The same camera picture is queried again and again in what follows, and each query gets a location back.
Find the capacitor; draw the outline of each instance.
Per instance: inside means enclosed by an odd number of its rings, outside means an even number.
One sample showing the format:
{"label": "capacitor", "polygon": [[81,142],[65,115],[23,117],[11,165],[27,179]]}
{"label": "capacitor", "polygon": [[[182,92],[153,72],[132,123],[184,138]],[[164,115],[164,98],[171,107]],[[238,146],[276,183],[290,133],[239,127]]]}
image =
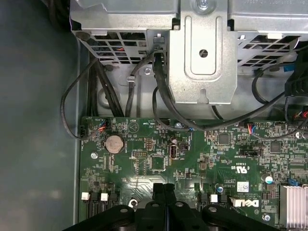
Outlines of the capacitor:
{"label": "capacitor", "polygon": [[177,138],[175,138],[174,136],[170,138],[170,141],[171,141],[171,143],[173,143],[173,144],[177,144],[177,143],[178,143]]}
{"label": "capacitor", "polygon": [[105,148],[111,154],[117,154],[124,149],[124,140],[119,135],[111,135],[105,141]]}
{"label": "capacitor", "polygon": [[302,137],[303,139],[308,139],[308,132],[303,132]]}
{"label": "capacitor", "polygon": [[218,193],[223,192],[223,187],[221,184],[215,184],[215,189],[217,190]]}
{"label": "capacitor", "polygon": [[273,183],[273,177],[271,177],[271,176],[268,176],[268,177],[266,177],[265,178],[265,182],[267,183],[267,184],[272,184]]}
{"label": "capacitor", "polygon": [[217,188],[217,192],[222,193],[223,192],[223,188],[222,187],[218,187]]}
{"label": "capacitor", "polygon": [[262,176],[261,176],[261,180],[263,181],[263,182],[265,182],[265,179],[266,179],[266,177],[268,177],[268,176],[270,176],[269,174],[263,174]]}

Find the integrated circuit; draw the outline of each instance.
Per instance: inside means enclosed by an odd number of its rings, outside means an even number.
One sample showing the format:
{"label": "integrated circuit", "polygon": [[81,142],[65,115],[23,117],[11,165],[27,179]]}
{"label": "integrated circuit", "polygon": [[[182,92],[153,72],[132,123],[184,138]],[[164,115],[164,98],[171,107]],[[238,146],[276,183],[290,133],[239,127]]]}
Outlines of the integrated circuit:
{"label": "integrated circuit", "polygon": [[273,141],[270,143],[270,152],[271,153],[280,153],[281,152],[281,142]]}
{"label": "integrated circuit", "polygon": [[218,143],[219,144],[229,144],[230,143],[229,134],[225,134],[225,133],[219,134]]}
{"label": "integrated circuit", "polygon": [[164,157],[151,157],[151,170],[163,171]]}

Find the screw hole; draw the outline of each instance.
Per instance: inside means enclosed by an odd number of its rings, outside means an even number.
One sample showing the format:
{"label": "screw hole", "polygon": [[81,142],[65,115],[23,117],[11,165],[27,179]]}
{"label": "screw hole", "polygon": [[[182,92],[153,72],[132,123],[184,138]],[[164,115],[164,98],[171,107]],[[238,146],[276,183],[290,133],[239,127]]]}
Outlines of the screw hole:
{"label": "screw hole", "polygon": [[199,55],[201,58],[206,58],[208,56],[208,52],[207,50],[202,49],[199,51]]}

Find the metal bracket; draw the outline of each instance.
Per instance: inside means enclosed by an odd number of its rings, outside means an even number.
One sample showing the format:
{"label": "metal bracket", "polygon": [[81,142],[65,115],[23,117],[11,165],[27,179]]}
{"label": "metal bracket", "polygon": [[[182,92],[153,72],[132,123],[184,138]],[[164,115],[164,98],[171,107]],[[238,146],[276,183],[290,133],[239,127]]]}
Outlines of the metal bracket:
{"label": "metal bracket", "polygon": [[230,104],[237,86],[237,33],[228,1],[181,1],[180,30],[170,31],[169,87],[176,103]]}
{"label": "metal bracket", "polygon": [[136,77],[135,76],[127,76],[126,81],[128,83],[135,83],[136,82]]}

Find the black cable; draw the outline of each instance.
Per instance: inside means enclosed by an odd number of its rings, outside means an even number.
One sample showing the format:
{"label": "black cable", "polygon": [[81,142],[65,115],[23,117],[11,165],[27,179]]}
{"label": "black cable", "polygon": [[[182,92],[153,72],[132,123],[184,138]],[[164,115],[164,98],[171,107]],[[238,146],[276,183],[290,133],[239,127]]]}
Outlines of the black cable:
{"label": "black cable", "polygon": [[89,77],[88,77],[88,94],[87,94],[87,116],[92,115],[92,78],[91,78],[91,70],[89,70]]}
{"label": "black cable", "polygon": [[261,136],[258,136],[256,134],[251,134],[253,137],[256,137],[257,139],[259,140],[262,140],[262,141],[276,141],[276,140],[282,140],[282,139],[285,139],[285,138],[289,138],[293,135],[295,135],[297,132],[300,132],[302,127],[308,123],[308,118],[305,119],[299,126],[298,128],[296,128],[294,131],[286,134],[286,135],[282,135],[282,136],[277,136],[277,137],[261,137]]}
{"label": "black cable", "polygon": [[80,73],[80,75],[75,79],[75,81],[68,87],[68,89],[64,92],[64,94],[62,95],[61,98],[61,104],[60,104],[60,114],[61,114],[61,120],[63,123],[63,126],[65,128],[65,130],[67,131],[67,133],[77,139],[77,140],[81,140],[81,141],[86,141],[88,139],[90,139],[91,137],[93,137],[97,131],[94,131],[93,133],[91,133],[88,136],[84,136],[84,137],[78,137],[75,136],[72,131],[69,129],[69,126],[67,124],[67,120],[65,117],[65,100],[67,98],[67,95],[69,94],[69,92],[72,90],[72,88],[78,83],[78,81],[80,81],[83,77],[86,76],[86,74],[88,73],[88,71],[90,70],[90,68],[98,61],[98,59],[93,59],[87,66],[86,68]]}
{"label": "black cable", "polygon": [[251,85],[251,90],[252,90],[252,94],[254,95],[255,99],[261,103],[261,104],[266,104],[268,103],[267,100],[265,100],[261,95],[260,93],[258,92],[257,90],[257,81],[260,77],[263,76],[264,72],[267,71],[267,70],[270,70],[272,68],[277,68],[277,67],[284,67],[284,66],[287,66],[287,65],[292,65],[294,63],[282,63],[282,64],[276,64],[276,65],[272,65],[272,66],[269,66],[267,68],[265,68],[264,70],[257,70],[257,74],[254,78],[254,80],[252,81],[252,85]]}
{"label": "black cable", "polygon": [[[151,53],[147,57],[142,59],[135,66],[135,68],[132,70],[130,75],[136,77],[136,74],[137,74],[138,70],[140,68],[142,68],[144,65],[147,65],[152,59],[153,59],[153,54]],[[125,117],[130,117],[131,108],[132,108],[132,104],[133,104],[133,100],[134,100],[134,93],[135,93],[135,83],[134,82],[130,82],[128,84],[128,99],[127,99],[126,108],[125,108]]]}
{"label": "black cable", "polygon": [[125,117],[130,117],[131,108],[133,105],[134,100],[134,93],[135,93],[135,83],[129,82],[128,84],[128,99],[125,107]]}
{"label": "black cable", "polygon": [[288,118],[288,108],[289,108],[289,104],[290,104],[290,97],[287,96],[285,98],[285,103],[284,103],[284,119],[286,122],[289,122],[289,118]]}
{"label": "black cable", "polygon": [[259,115],[260,113],[266,111],[267,109],[271,108],[275,103],[277,103],[280,99],[282,99],[284,97],[284,92],[283,92],[280,95],[278,95],[277,97],[275,97],[273,100],[271,100],[269,103],[265,104],[264,106],[254,110],[250,113],[247,113],[245,115],[242,115],[240,117],[237,117],[237,118],[234,118],[234,119],[231,119],[231,120],[227,120],[227,121],[222,122],[222,123],[217,123],[217,124],[213,124],[213,125],[206,125],[206,126],[199,126],[199,125],[195,124],[194,122],[189,121],[186,118],[184,118],[178,112],[178,110],[175,108],[175,106],[174,106],[174,104],[171,100],[168,87],[166,85],[160,55],[155,56],[153,71],[155,72],[155,78],[156,78],[157,86],[158,86],[158,89],[159,89],[159,93],[160,93],[160,95],[161,95],[161,97],[164,101],[164,104],[168,108],[168,110],[172,113],[172,115],[179,122],[193,128],[195,130],[201,130],[201,131],[218,130],[220,128],[228,127],[228,126],[234,125],[236,123],[242,122],[246,119],[253,118],[253,117]]}
{"label": "black cable", "polygon": [[167,124],[165,124],[157,115],[157,101],[156,101],[156,93],[157,93],[157,90],[158,90],[158,87],[156,87],[153,91],[153,95],[152,95],[152,109],[153,109],[153,115],[154,115],[154,118],[155,120],[157,121],[157,123],[164,127],[164,128],[167,128],[169,129],[170,131],[189,131],[190,129],[189,128],[174,128],[174,127],[171,127]]}
{"label": "black cable", "polygon": [[93,116],[99,116],[98,115],[98,107],[97,107],[97,77],[96,73],[93,72],[93,75],[91,76],[91,107],[92,107],[92,115]]}
{"label": "black cable", "polygon": [[116,95],[115,89],[113,88],[104,68],[100,62],[95,64],[95,70],[100,80],[102,87],[106,94],[106,99],[109,103],[110,109],[115,117],[124,117],[119,99]]}
{"label": "black cable", "polygon": [[219,111],[217,110],[217,107],[215,105],[212,106],[213,112],[216,115],[218,119],[223,119],[223,117],[220,115]]}

